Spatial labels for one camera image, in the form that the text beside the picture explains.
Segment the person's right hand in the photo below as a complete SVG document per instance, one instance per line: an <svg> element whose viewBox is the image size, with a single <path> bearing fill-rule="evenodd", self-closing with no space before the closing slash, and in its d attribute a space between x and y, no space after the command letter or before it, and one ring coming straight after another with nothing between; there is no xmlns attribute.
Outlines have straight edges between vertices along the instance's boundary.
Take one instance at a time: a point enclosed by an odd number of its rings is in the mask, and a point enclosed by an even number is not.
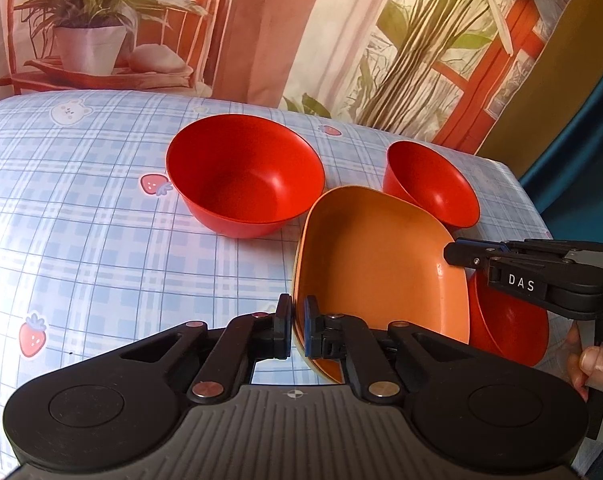
<svg viewBox="0 0 603 480"><path fill-rule="evenodd" d="M580 330L574 322L567 333L567 374L571 385L583 400L588 400L589 388L603 392L603 344L583 348Z"/></svg>

